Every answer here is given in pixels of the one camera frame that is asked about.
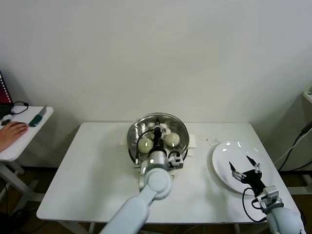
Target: white plate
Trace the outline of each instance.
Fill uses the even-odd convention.
[[[241,173],[254,169],[246,156],[251,157],[256,163],[260,163],[261,180],[264,185],[271,185],[273,177],[269,165],[257,149],[245,142],[227,141],[219,144],[213,152],[214,170],[225,184],[243,193],[244,189],[250,187],[250,185],[243,184],[232,176],[229,162]],[[254,195],[251,190],[247,190],[246,194]]]

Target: floor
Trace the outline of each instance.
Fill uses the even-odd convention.
[[[36,188],[36,192],[44,193],[51,183],[55,170],[25,170],[25,174],[21,175],[20,178],[26,183],[29,184],[33,179],[39,179],[39,184]],[[287,186],[304,186],[304,181],[301,179],[299,175],[283,175],[282,176],[285,184]],[[20,199],[21,194],[16,191],[14,188],[9,188],[8,190],[8,209],[11,214],[16,203]],[[306,224],[306,232],[308,234],[312,234],[312,195],[294,195],[293,196],[296,204],[300,207],[300,209],[305,214],[307,224]],[[26,205],[26,209],[33,210],[38,207],[37,202],[28,202]],[[0,201],[0,213],[6,212],[6,200],[3,198]],[[28,232],[30,230],[39,227],[44,222],[39,220],[36,217],[36,210],[30,212],[30,218],[27,223],[20,228],[22,232]],[[89,227],[89,224],[82,223],[81,225],[86,228]],[[241,230],[245,230],[251,225],[257,224],[244,224],[240,225]],[[102,229],[102,224],[96,224],[94,233],[97,234]],[[151,232],[159,232],[162,234],[182,234],[187,229],[192,228],[187,232],[187,234],[214,234],[214,233],[223,233],[223,234],[233,234],[234,225],[230,224],[222,224],[222,225],[145,225],[142,230],[151,231]],[[66,228],[62,227],[56,222],[46,222],[44,226],[37,231],[33,232],[34,234],[70,234],[71,232]],[[262,232],[262,234],[269,234],[269,230]]]

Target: white wall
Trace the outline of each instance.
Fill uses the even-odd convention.
[[[306,121],[298,98],[312,80],[311,8],[303,0],[2,0],[0,69],[12,96],[55,108],[22,161],[58,166],[82,122],[155,111],[250,122],[278,157],[288,147],[273,137],[281,120],[294,120],[288,144]]]

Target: human hand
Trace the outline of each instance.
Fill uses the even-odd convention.
[[[21,135],[26,133],[28,125],[20,122],[10,122],[0,129],[0,152],[7,149]]]

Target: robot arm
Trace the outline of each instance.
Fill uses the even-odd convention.
[[[169,195],[172,180],[167,171],[172,164],[164,150],[159,127],[154,129],[154,135],[153,149],[141,164],[140,194],[128,199],[100,234],[137,234],[149,216],[152,202],[162,200]]]
[[[230,163],[232,176],[243,184],[251,186],[256,198],[254,201],[259,202],[261,211],[267,215],[271,233],[306,234],[301,218],[295,212],[284,207],[278,189],[274,185],[266,187],[262,183],[260,164],[257,164],[248,156],[247,158],[254,166],[254,170],[241,173],[236,171],[235,167]]]
[[[128,199],[100,234],[136,234],[144,225],[154,199],[166,198],[171,191],[171,177],[162,168],[151,169],[145,177],[146,185],[139,195]]]

